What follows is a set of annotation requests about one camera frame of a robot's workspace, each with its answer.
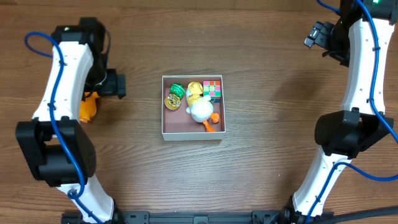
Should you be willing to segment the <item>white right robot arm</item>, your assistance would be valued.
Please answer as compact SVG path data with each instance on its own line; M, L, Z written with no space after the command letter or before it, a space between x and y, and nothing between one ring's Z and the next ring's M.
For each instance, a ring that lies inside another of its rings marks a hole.
M389 42L397 22L397 2L341 1L337 23L317 22L305 45L318 45L348 67L348 82L340 109L319 117L315 126L316 156L304 182L280 215L283 223L337 223L392 215L396 207L347 215L323 213L324 203L342 171L387 135L394 121L385 112L383 88Z

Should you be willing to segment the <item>green round disc toy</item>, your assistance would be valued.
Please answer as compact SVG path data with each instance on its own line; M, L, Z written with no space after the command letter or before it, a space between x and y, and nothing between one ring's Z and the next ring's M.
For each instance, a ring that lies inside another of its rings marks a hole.
M185 96L185 89L181 84L173 83L169 90L171 94L176 95L180 100Z

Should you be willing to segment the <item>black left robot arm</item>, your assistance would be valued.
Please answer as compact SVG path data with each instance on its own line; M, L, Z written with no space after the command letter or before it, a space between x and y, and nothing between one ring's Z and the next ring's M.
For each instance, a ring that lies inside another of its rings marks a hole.
M95 147L80 124L95 115L97 97L126 94L125 76L108 67L110 33L97 18L82 17L75 26L57 26L47 39L50 76L32 119L17 124L17 142L32 176L79 209L63 223L124 223L95 174Z

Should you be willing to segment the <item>multicolour puzzle cube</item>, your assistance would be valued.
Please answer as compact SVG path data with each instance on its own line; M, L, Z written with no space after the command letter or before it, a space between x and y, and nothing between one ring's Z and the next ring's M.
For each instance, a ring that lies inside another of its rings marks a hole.
M219 103L221 100L221 82L220 81L204 81L203 95L210 96L211 102Z

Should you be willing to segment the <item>yellow round disc toy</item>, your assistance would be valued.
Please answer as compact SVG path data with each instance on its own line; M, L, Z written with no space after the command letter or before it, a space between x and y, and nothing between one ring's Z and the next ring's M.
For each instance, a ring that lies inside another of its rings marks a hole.
M164 101L165 106L170 110L177 110L181 105L181 99L175 94L169 94Z

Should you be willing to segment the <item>white cardboard box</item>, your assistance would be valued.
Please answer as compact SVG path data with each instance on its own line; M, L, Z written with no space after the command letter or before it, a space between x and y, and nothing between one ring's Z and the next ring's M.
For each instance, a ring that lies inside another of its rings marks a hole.
M181 99L180 107L173 111L168 109L165 98L171 94L169 88L173 83L183 85L185 93L190 82L199 82L203 86L204 81L221 82L221 100L213 103L214 112L220 115L219 123L213 124L209 119L210 126L215 132L206 132L202 123L197 123L190 114L186 112L186 95ZM226 133L223 77L221 75L165 75L162 77L162 135L165 141L204 141L221 140Z

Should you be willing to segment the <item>orange dinosaur toy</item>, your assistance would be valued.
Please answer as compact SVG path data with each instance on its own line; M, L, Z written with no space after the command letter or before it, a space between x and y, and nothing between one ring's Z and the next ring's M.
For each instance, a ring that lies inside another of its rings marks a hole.
M80 105L80 121L84 123L88 123L96 114L96 99L100 96L97 92L93 92L92 94L89 92L85 92L85 99L81 101Z

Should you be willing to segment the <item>white duck toy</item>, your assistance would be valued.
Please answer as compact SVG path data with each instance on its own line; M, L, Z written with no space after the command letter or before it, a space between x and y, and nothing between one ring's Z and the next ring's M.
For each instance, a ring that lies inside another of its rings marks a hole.
M190 82L186 90L186 100L188 107L186 112L192 116L197 123L205 126L206 132L212 133L216 129L212 128L208 122L210 119L213 124L219 123L220 115L214 112L210 95L205 95L203 86L199 82Z

